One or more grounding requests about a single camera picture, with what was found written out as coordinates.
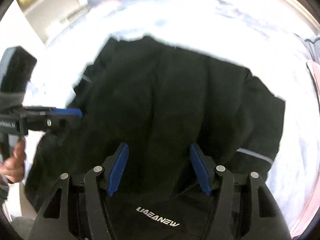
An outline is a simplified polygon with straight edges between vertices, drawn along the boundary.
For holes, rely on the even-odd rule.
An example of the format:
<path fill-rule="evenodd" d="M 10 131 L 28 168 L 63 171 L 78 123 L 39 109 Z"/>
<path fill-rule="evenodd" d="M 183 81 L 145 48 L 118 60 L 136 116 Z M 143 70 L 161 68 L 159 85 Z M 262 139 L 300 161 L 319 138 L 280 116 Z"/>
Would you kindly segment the person left hand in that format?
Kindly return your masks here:
<path fill-rule="evenodd" d="M 13 155 L 1 164 L 1 175 L 12 183 L 19 183 L 25 174 L 25 140 L 20 139 L 13 150 Z"/>

